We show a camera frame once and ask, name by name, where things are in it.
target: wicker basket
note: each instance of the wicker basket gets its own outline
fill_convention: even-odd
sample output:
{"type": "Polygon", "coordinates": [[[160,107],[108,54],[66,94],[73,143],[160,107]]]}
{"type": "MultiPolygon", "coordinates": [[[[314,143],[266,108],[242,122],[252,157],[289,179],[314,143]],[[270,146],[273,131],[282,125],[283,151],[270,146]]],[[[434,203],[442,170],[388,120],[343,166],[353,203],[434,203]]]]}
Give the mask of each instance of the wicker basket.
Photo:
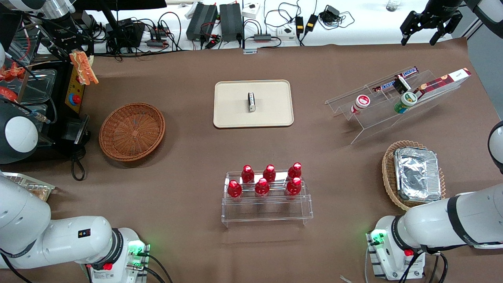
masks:
{"type": "MultiPolygon", "coordinates": [[[[391,200],[401,209],[407,211],[409,208],[424,204],[423,202],[403,200],[398,196],[398,190],[396,189],[396,174],[395,174],[395,157],[394,152],[398,148],[404,147],[414,147],[427,149],[422,144],[416,143],[410,140],[401,140],[396,143],[390,145],[384,157],[382,159],[382,179],[384,181],[384,187],[386,188],[386,192],[388,193],[391,200]]],[[[445,198],[445,182],[444,182],[444,174],[442,173],[442,169],[439,168],[439,177],[440,177],[440,188],[441,188],[441,196],[442,199],[445,198]]]]}
{"type": "Polygon", "coordinates": [[[135,161],[150,154],[166,130],[162,113],[146,103],[126,104],[112,112],[100,129],[100,147],[113,160],[135,161]]]}

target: red button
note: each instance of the red button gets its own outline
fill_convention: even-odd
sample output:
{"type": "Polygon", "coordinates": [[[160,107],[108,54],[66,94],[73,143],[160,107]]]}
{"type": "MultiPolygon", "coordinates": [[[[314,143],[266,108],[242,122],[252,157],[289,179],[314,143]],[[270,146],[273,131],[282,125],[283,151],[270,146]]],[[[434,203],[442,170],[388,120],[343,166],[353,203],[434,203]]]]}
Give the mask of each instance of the red button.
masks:
{"type": "Polygon", "coordinates": [[[73,101],[75,104],[80,104],[80,102],[82,101],[82,99],[80,98],[80,96],[75,95],[75,94],[71,97],[71,99],[72,99],[72,101],[73,101]]]}
{"type": "Polygon", "coordinates": [[[113,264],[105,263],[103,264],[103,270],[112,270],[113,264]]]}

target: beige tray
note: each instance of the beige tray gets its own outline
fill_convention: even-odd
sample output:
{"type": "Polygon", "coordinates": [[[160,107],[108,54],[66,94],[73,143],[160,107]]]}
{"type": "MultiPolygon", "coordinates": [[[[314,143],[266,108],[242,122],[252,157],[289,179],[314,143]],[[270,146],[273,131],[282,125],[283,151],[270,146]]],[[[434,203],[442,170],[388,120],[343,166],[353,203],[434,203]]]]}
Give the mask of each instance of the beige tray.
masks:
{"type": "Polygon", "coordinates": [[[292,95],[286,80],[219,82],[213,124],[217,128],[281,127],[293,124],[292,95]],[[248,108],[248,92],[256,110],[248,108]]]}

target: acrylic display stand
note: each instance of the acrylic display stand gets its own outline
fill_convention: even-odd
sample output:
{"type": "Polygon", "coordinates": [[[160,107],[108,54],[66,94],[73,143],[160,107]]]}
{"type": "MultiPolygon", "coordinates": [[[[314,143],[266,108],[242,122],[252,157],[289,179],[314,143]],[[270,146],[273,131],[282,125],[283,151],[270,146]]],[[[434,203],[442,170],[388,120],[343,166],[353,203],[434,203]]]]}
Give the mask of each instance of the acrylic display stand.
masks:
{"type": "MultiPolygon", "coordinates": [[[[359,133],[351,144],[382,132],[399,122],[437,106],[450,95],[451,91],[460,88],[460,86],[453,86],[449,89],[428,92],[421,97],[414,106],[408,108],[404,114],[398,114],[394,110],[394,105],[400,101],[401,95],[396,89],[390,87],[384,91],[375,92],[373,88],[393,81],[395,75],[410,69],[412,69],[412,67],[405,68],[392,75],[366,84],[359,89],[329,99],[325,102],[325,105],[330,106],[334,112],[334,116],[343,114],[346,120],[356,122],[355,125],[357,125],[356,128],[359,133]],[[351,106],[353,106],[356,98],[361,94],[367,95],[370,98],[370,105],[355,115],[351,113],[351,106]]],[[[431,71],[427,70],[425,72],[410,75],[405,80],[409,83],[411,89],[415,90],[420,85],[433,81],[436,78],[437,77],[434,76],[431,71]]]]}
{"type": "Polygon", "coordinates": [[[255,184],[262,178],[255,174],[253,183],[243,184],[241,172],[227,172],[223,187],[222,223],[270,220],[302,220],[303,224],[313,218],[311,194],[304,178],[298,195],[285,196],[288,170],[276,170],[276,181],[269,183],[270,191],[265,197],[255,196],[255,184]],[[232,198],[227,193],[230,180],[236,180],[243,188],[240,198],[232,198]]]}

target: red bottle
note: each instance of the red bottle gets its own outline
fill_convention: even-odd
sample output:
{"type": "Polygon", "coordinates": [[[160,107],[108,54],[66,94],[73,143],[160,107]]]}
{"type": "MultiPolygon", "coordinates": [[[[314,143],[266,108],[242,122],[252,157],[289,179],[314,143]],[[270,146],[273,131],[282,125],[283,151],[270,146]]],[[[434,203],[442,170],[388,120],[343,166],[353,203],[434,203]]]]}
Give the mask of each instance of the red bottle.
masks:
{"type": "Polygon", "coordinates": [[[285,195],[298,195],[302,190],[301,180],[299,177],[295,177],[288,181],[286,185],[285,195]]]}
{"type": "Polygon", "coordinates": [[[293,179],[295,177],[300,178],[302,175],[302,165],[299,162],[295,162],[290,169],[288,169],[288,178],[293,179]]]}
{"type": "Polygon", "coordinates": [[[274,182],[276,180],[276,169],[274,169],[274,165],[267,165],[262,177],[268,182],[274,182]]]}
{"type": "Polygon", "coordinates": [[[230,197],[232,197],[232,198],[240,197],[242,192],[243,192],[243,188],[236,180],[231,180],[229,182],[229,186],[227,188],[227,193],[230,195],[230,197]]]}
{"type": "Polygon", "coordinates": [[[267,196],[269,193],[269,183],[265,178],[260,178],[260,180],[255,184],[255,196],[267,196]]]}
{"type": "Polygon", "coordinates": [[[241,179],[243,180],[243,183],[250,183],[255,179],[255,173],[253,172],[250,165],[243,166],[243,171],[241,171],[241,179]]]}

